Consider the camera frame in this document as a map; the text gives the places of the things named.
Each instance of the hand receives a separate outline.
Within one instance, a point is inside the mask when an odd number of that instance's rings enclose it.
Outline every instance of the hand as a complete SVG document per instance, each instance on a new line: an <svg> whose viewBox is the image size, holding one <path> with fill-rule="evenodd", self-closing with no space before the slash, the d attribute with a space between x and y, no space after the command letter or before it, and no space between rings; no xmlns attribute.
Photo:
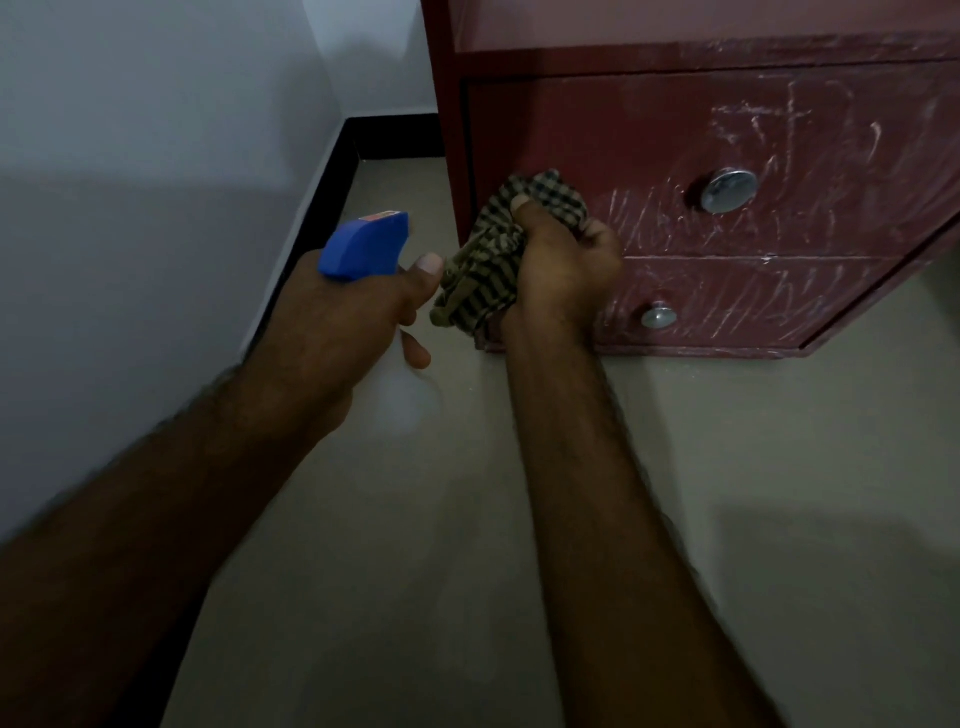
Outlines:
<svg viewBox="0 0 960 728"><path fill-rule="evenodd" d="M518 195L514 220L527 233L516 304L504 327L527 327L589 339L597 314L620 275L620 239L606 225L590 220L578 243L573 233L538 203Z"/></svg>
<svg viewBox="0 0 960 728"><path fill-rule="evenodd" d="M340 283L318 272L319 257L314 251L297 263L239 375L258 416L281 427L306 424L318 440L343 423L353 387L390 347L396 327L417 320L444 269L431 253L394 276ZM430 353L406 331L402 336L407 362L426 369Z"/></svg>

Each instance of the gray tile floor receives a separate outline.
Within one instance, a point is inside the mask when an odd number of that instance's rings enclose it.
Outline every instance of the gray tile floor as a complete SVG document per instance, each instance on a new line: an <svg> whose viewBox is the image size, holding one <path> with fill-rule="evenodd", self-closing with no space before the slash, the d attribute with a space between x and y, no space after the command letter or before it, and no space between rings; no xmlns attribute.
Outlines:
<svg viewBox="0 0 960 728"><path fill-rule="evenodd" d="M364 162L345 217L410 210L454 251L444 163ZM444 411L326 441L210 591L165 719L559 726L503 361L433 352ZM606 362L690 558L798 726L960 715L960 255L810 359Z"/></svg>

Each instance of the checkered cloth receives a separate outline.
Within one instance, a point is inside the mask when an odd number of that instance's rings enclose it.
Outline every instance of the checkered cloth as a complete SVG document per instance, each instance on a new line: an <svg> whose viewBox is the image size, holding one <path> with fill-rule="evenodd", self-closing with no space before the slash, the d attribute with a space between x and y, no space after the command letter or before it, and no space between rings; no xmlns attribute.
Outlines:
<svg viewBox="0 0 960 728"><path fill-rule="evenodd" d="M446 262L443 289L430 311L438 327L456 327L473 335L488 318L516 301L516 277L527 236L510 214L519 194L539 202L579 236L587 225L587 203L555 169L527 180L512 175L480 210L470 238Z"/></svg>

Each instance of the wooden furniture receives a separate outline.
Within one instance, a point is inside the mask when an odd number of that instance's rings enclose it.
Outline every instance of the wooden furniture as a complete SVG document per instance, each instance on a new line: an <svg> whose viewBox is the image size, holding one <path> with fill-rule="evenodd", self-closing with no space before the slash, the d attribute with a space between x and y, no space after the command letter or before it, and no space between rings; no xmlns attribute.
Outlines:
<svg viewBox="0 0 960 728"><path fill-rule="evenodd" d="M960 0L422 4L461 243L559 169L625 244L603 352L807 355L960 237Z"/></svg>

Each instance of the black baseboard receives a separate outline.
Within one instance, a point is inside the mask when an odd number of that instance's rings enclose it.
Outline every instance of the black baseboard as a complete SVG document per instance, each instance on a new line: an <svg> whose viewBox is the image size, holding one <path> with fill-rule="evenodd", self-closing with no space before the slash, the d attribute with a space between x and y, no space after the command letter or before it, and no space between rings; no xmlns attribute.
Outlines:
<svg viewBox="0 0 960 728"><path fill-rule="evenodd" d="M313 201L303 217L297 240L283 266L250 351L263 335L276 297L290 278L297 261L304 253L322 248L340 224L340 216L360 162L365 159L443 156L440 118L435 113L347 119L317 185ZM156 646L148 662L103 724L104 728L157 728L160 725L205 597L204 590Z"/></svg>

